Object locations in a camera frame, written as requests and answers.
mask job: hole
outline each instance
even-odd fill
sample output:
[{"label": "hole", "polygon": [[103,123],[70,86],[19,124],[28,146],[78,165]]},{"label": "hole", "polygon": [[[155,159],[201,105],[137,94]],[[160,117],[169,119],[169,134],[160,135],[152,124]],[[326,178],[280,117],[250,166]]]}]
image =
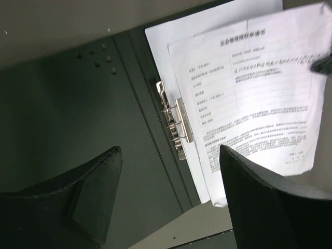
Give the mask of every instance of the hole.
[{"label": "hole", "polygon": [[100,63],[98,61],[95,61],[93,64],[95,67],[100,67]]}]

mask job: ring binder mechanism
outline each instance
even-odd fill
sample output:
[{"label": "ring binder mechanism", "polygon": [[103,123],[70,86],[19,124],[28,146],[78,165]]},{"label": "ring binder mechanism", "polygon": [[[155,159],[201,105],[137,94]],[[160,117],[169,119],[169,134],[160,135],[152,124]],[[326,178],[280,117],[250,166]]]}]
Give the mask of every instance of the ring binder mechanism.
[{"label": "ring binder mechanism", "polygon": [[[171,130],[171,133],[172,133],[172,137],[173,137],[172,141],[174,141],[175,148],[178,152],[178,157],[180,160],[185,160],[186,156],[185,156],[183,146],[181,143],[181,138],[185,138],[187,143],[191,143],[193,141],[193,134],[192,134],[192,130],[191,130],[191,127],[189,124],[184,102],[183,102],[182,98],[179,98],[179,99],[175,100],[175,106],[171,107],[169,105],[167,97],[166,97],[165,85],[164,85],[163,81],[157,82],[156,86],[157,86],[157,90],[158,90],[158,93],[161,98],[161,104],[162,104],[162,108],[163,108],[162,112],[165,113],[166,120],[168,123],[168,128]],[[176,123],[173,118],[173,114],[171,111],[172,108],[176,109],[179,123]],[[178,125],[180,125],[180,127],[182,129],[184,137],[179,136],[178,129],[177,129]]]}]

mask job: stack of papers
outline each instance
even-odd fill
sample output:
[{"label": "stack of papers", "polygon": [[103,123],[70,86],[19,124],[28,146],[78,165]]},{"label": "stack of papers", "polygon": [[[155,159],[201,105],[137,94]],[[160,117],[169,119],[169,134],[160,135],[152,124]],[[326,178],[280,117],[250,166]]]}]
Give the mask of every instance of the stack of papers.
[{"label": "stack of papers", "polygon": [[202,203],[227,205],[220,144],[282,175],[313,166],[326,77],[310,65],[330,52],[331,9],[281,10],[281,0],[235,0],[146,30],[169,102],[185,103]]}]

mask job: gray floor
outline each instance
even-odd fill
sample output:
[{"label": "gray floor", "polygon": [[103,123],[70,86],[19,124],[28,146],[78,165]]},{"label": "gray floor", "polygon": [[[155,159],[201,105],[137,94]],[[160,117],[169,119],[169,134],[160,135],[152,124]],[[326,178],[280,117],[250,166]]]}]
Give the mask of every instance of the gray floor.
[{"label": "gray floor", "polygon": [[[39,58],[165,17],[210,0],[16,0],[0,4],[0,67]],[[285,0],[284,8],[320,2]],[[325,104],[315,165],[296,181],[332,190],[332,81]],[[228,209],[200,205],[131,249],[169,248],[231,228]]]}]

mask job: document title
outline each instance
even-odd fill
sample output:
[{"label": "document title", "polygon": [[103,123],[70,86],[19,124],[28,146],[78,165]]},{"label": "document title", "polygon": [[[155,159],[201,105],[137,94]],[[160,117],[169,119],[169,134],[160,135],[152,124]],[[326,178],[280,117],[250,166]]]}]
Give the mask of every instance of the document title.
[{"label": "document title", "polygon": [[221,40],[220,46],[223,47],[223,46],[228,45],[228,44],[236,43],[236,42],[239,42],[241,40],[246,40],[246,39],[249,39],[249,38],[258,37],[258,36],[262,36],[262,35],[265,35],[265,29],[256,30],[254,32],[246,32],[246,33],[241,34],[241,35],[236,35],[236,36],[227,38],[225,40]]}]

